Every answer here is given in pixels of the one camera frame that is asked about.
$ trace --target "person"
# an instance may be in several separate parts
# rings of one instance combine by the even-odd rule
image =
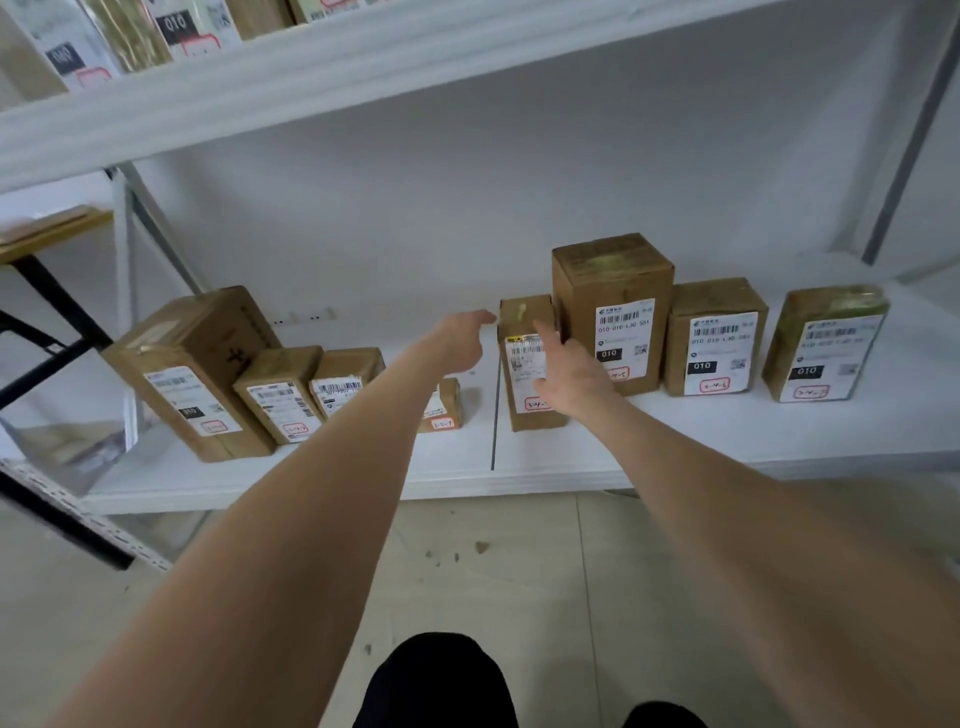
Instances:
[[[487,311],[444,318],[264,475],[188,549],[49,725],[315,728],[424,407],[443,376],[477,363],[480,327],[493,322]],[[960,594],[945,571],[644,414],[581,345],[538,331],[539,394],[610,450],[797,724],[960,725]],[[516,716],[476,643],[427,634],[377,671],[355,725],[516,726]],[[703,723],[651,703],[628,725]]]

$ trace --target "tile floor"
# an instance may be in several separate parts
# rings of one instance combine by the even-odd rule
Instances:
[[[805,487],[912,546],[960,553],[960,496],[943,482]],[[0,562],[0,725],[34,728],[161,576],[110,571],[8,510]],[[635,498],[402,503],[323,728],[350,726],[380,662],[427,630],[494,657],[523,728],[616,728],[653,698],[711,728],[791,724]]]

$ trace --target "lower shelf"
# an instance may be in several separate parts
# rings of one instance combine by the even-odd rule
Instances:
[[[771,304],[761,360],[786,291],[865,282],[876,275],[846,254],[735,266],[691,261],[678,264],[678,271],[683,273],[679,279],[746,275],[751,280]],[[541,290],[549,290],[547,281]],[[762,381],[742,395],[671,398],[659,391],[631,400],[684,434],[775,477],[960,470],[960,319],[895,283],[886,290],[891,311],[850,401],[777,404]],[[394,320],[397,315],[392,312]],[[411,324],[404,331],[371,323],[357,333],[357,327],[327,322],[288,327],[280,335],[289,346],[380,342],[389,363],[414,340],[415,329],[424,330],[438,315],[435,306],[418,306],[405,320],[422,327]],[[459,375],[468,410],[465,428],[418,436],[404,498],[628,487],[612,457],[576,423],[513,433],[503,388],[498,388],[492,328],[484,332],[483,343],[483,359],[472,372]],[[292,447],[272,457],[205,465],[167,428],[155,427],[85,502],[103,514],[226,508]]]

